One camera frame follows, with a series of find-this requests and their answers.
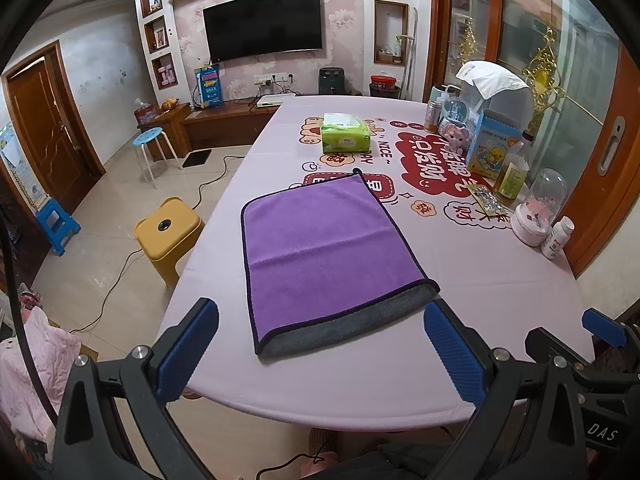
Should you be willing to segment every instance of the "wallpaper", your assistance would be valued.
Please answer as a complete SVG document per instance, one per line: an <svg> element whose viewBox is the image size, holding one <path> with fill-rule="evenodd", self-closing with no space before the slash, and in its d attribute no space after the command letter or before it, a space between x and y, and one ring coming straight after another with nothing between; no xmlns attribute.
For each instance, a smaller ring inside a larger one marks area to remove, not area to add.
<svg viewBox="0 0 640 480"><path fill-rule="evenodd" d="M176 32L190 88L196 85L193 70L209 60L202 9L227 1L229 0L174 2ZM220 81L224 99L256 95L258 87L254 85L254 75L273 72L292 73L294 90L316 93L318 69L323 66L343 67L348 81L355 89L362 91L363 4L364 0L323 0L323 50L264 54L221 63Z"/></svg>

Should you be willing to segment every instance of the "pink blanket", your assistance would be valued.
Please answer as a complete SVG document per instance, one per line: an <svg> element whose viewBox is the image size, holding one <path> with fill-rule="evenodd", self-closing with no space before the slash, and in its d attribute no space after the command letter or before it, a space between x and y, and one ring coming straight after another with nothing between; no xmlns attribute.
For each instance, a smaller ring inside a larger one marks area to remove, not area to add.
<svg viewBox="0 0 640 480"><path fill-rule="evenodd" d="M66 380L80 353L80 338L50 326L47 315L37 306L25 322L24 331L40 380L58 412ZM51 422L33 389L15 337L0 343L0 410L13 431L46 441Z"/></svg>

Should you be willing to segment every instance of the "metal screw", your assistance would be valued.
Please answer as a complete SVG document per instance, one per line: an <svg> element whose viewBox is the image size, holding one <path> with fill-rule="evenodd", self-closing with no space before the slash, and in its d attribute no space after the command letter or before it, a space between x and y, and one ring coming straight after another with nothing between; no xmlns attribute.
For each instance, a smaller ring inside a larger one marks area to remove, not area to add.
<svg viewBox="0 0 640 480"><path fill-rule="evenodd" d="M76 360L74 361L74 364L76 366L84 366L88 362L89 362L89 356L84 355L84 354L80 354L78 357L76 357Z"/></svg>
<svg viewBox="0 0 640 480"><path fill-rule="evenodd" d="M131 355L134 359L144 359L149 354L148 346L136 346L132 351Z"/></svg>
<svg viewBox="0 0 640 480"><path fill-rule="evenodd" d="M494 358L496 361L505 362L508 361L511 357L509 351L506 348L495 348L494 349Z"/></svg>
<svg viewBox="0 0 640 480"><path fill-rule="evenodd" d="M566 359L561 355L557 355L556 357L554 357L554 364L558 368L564 368L566 366Z"/></svg>

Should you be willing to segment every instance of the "wall-mounted tv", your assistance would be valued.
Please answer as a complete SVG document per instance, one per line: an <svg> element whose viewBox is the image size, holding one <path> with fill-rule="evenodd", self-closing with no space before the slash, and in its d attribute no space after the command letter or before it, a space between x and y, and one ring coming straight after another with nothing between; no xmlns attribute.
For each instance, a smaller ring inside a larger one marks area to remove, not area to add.
<svg viewBox="0 0 640 480"><path fill-rule="evenodd" d="M322 48L320 0L233 0L203 14L214 63Z"/></svg>

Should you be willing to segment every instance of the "printed tablecloth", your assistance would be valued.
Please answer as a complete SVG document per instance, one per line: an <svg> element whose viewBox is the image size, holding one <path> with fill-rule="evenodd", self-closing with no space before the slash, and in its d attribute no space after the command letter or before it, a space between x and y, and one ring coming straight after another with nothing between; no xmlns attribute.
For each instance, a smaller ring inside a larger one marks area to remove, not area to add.
<svg viewBox="0 0 640 480"><path fill-rule="evenodd" d="M442 297L489 346L527 359L527 332L543 326L593 359L564 255L547 260L513 235L506 216L482 213L465 187L482 178L423 130L425 111L421 103L350 96L298 97L279 108L207 221L162 321L161 332L203 296L218 304L220 329L190 389L243 412L345 431L426 428L471 415L473 406L460 399L424 333L421 312L300 356L266 360L254 353L242 207L353 168L362 170ZM323 154L319 118L327 112L366 120L371 152Z"/></svg>

